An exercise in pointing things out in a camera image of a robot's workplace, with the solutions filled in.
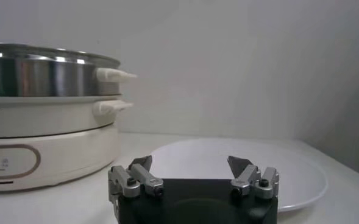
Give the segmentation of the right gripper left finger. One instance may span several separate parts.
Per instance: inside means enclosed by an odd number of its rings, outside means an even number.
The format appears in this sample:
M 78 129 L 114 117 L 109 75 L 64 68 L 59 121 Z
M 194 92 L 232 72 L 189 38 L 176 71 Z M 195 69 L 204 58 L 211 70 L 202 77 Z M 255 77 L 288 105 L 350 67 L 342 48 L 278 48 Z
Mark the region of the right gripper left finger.
M 152 156 L 135 158 L 125 169 L 123 166 L 112 166 L 108 171 L 108 199 L 116 201 L 120 196 L 137 198 L 144 193 L 155 198 L 164 194 L 164 184 L 161 178 L 150 173 Z

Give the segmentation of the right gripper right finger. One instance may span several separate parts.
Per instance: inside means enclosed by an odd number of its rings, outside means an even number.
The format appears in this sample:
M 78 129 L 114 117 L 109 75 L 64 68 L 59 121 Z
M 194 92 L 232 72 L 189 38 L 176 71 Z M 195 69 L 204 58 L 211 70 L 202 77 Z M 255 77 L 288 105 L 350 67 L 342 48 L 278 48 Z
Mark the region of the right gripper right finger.
M 230 181 L 231 195 L 243 198 L 251 192 L 255 197 L 269 200 L 278 197 L 279 173 L 274 167 L 267 167 L 263 173 L 248 159 L 228 156 L 227 162 L 234 179 Z

